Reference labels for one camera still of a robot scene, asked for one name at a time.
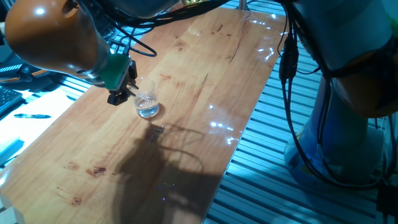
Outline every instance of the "black cable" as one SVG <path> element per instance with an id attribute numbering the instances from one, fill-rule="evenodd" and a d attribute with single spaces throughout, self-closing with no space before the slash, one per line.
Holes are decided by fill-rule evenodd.
<path id="1" fill-rule="evenodd" d="M 114 21 L 111 21 L 113 23 L 113 25 L 120 31 L 122 32 L 124 35 L 128 36 L 131 40 L 133 40 L 134 42 L 136 42 L 137 44 L 143 46 L 144 48 L 146 48 L 147 50 L 149 50 L 150 52 L 152 52 L 152 54 L 148 54 L 145 52 L 142 52 L 140 50 L 137 50 L 135 48 L 130 47 L 130 50 L 134 51 L 135 53 L 139 53 L 148 57 L 156 57 L 157 56 L 157 52 L 152 49 L 151 47 L 149 47 L 148 45 L 142 43 L 141 41 L 139 41 L 137 38 L 133 37 L 132 35 L 130 35 L 129 33 L 127 33 L 122 27 L 120 27 L 119 25 L 117 25 Z"/>
<path id="2" fill-rule="evenodd" d="M 134 34 L 133 36 L 144 35 L 144 34 L 147 34 L 147 33 L 151 32 L 154 29 L 155 29 L 155 27 L 152 27 L 149 30 L 146 30 L 146 31 L 138 33 L 138 34 Z"/>
<path id="3" fill-rule="evenodd" d="M 280 38 L 280 41 L 279 41 L 279 44 L 278 44 L 278 48 L 277 48 L 277 51 L 278 51 L 278 54 L 279 54 L 280 57 L 281 57 L 281 54 L 280 54 L 280 52 L 279 52 L 279 48 L 280 48 L 280 45 L 282 44 L 282 41 L 283 41 L 283 39 L 284 39 L 284 37 L 285 37 L 285 32 L 286 32 L 286 27 L 287 27 L 287 21 L 289 20 L 289 17 L 287 16 L 287 11 L 286 11 L 286 9 L 285 9 L 285 6 L 282 5 L 282 7 L 283 7 L 284 10 L 285 10 L 285 28 L 284 28 L 284 32 L 283 32 L 283 34 L 282 34 L 282 38 Z"/>
<path id="4" fill-rule="evenodd" d="M 397 142 L 396 142 L 394 127 L 393 127 L 393 123 L 392 123 L 392 115 L 388 116 L 388 120 L 389 120 L 389 126 L 390 126 L 392 162 L 391 162 L 390 166 L 387 168 L 386 180 L 394 173 L 395 168 L 397 166 L 397 159 L 398 159 Z"/>
<path id="5" fill-rule="evenodd" d="M 250 10 L 250 8 L 249 8 L 249 5 L 250 5 L 251 3 L 254 3 L 254 2 L 265 3 L 265 2 L 263 2 L 263 1 L 258 1 L 258 0 L 248 1 L 248 2 L 246 3 L 246 10 L 247 10 L 247 11 L 251 12 L 251 10 Z"/>
<path id="6" fill-rule="evenodd" d="M 314 71 L 308 72 L 308 73 L 300 72 L 300 71 L 298 71 L 298 70 L 297 70 L 297 72 L 299 72 L 299 73 L 302 74 L 302 75 L 311 75 L 311 74 L 314 74 L 315 72 L 318 72 L 319 70 L 321 70 L 320 67 L 318 67 L 318 68 L 316 68 Z"/>
<path id="7" fill-rule="evenodd" d="M 153 28 L 169 24 L 174 21 L 188 19 L 194 16 L 199 16 L 210 10 L 222 6 L 229 0 L 205 1 L 198 4 L 189 5 L 176 11 L 159 14 L 148 19 L 133 18 L 123 12 L 115 9 L 109 2 L 100 0 L 91 0 L 91 2 L 102 10 L 106 17 L 111 18 L 122 26 L 129 26 L 135 28 Z"/>
<path id="8" fill-rule="evenodd" d="M 131 31 L 131 35 L 134 36 L 134 32 L 136 31 L 136 28 L 133 28 Z M 123 49 L 123 55 L 129 55 L 130 52 L 130 47 L 131 47 L 131 39 L 129 39 L 129 42 L 127 43 L 127 46 Z"/>

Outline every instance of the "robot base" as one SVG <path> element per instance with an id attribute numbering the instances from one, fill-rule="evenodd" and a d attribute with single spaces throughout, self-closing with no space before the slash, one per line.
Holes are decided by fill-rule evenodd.
<path id="1" fill-rule="evenodd" d="M 317 170 L 333 180 L 318 155 L 317 128 L 325 96 L 324 86 L 325 80 L 322 78 L 312 115 L 298 132 L 297 139 Z M 383 132 L 368 127 L 368 119 L 353 112 L 332 88 L 322 143 L 323 155 L 330 168 L 351 183 L 369 183 L 372 172 L 381 161 L 383 141 Z M 293 138 L 285 147 L 284 157 L 287 169 L 298 183 L 321 192 L 336 190 L 336 187 L 322 182 L 309 171 Z"/>
<path id="2" fill-rule="evenodd" d="M 316 135 L 312 133 L 308 123 L 298 133 L 297 138 L 305 154 L 312 161 L 312 164 L 317 170 L 325 177 L 333 180 L 322 165 L 321 160 L 319 160 L 317 138 Z M 383 139 L 383 133 L 381 131 L 368 128 L 368 134 L 362 145 L 353 149 L 349 154 L 339 153 L 337 157 L 340 159 L 335 159 L 333 165 L 329 163 L 330 168 L 346 180 L 365 184 L 369 181 L 372 171 L 380 161 Z M 338 149 L 338 146 L 336 146 L 335 149 L 336 152 L 341 151 Z M 324 183 L 309 171 L 300 157 L 293 139 L 286 145 L 285 163 L 287 169 L 298 183 L 320 192 L 336 191 L 336 187 Z"/>

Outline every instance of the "aluminum slat floor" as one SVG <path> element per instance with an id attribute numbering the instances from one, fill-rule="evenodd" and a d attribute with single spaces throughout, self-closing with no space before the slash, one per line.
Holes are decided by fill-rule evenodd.
<path id="1" fill-rule="evenodd" d="M 236 8 L 238 2 L 224 5 Z M 282 6 L 254 2 L 250 10 L 284 16 Z M 299 45 L 298 70 L 317 64 Z M 285 168 L 284 148 L 291 138 L 285 117 L 278 59 L 238 142 L 204 223 L 374 223 L 375 190 L 323 194 L 300 184 Z M 297 74 L 292 87 L 292 119 L 297 132 L 309 119 L 321 73 Z"/>

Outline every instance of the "water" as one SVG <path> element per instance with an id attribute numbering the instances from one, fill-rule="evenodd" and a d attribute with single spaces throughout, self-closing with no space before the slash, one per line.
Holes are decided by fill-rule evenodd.
<path id="1" fill-rule="evenodd" d="M 147 96 L 145 98 L 136 96 L 136 109 L 139 116 L 143 118 L 150 118 L 157 114 L 159 111 L 159 104 L 156 102 L 155 96 Z"/>

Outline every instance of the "wooden table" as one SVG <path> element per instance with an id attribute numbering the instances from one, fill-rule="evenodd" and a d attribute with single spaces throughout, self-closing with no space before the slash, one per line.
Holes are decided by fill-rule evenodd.
<path id="1" fill-rule="evenodd" d="M 232 9 L 156 28 L 131 54 L 161 104 L 90 88 L 0 173 L 26 223 L 200 223 L 277 60 L 284 17 Z"/>

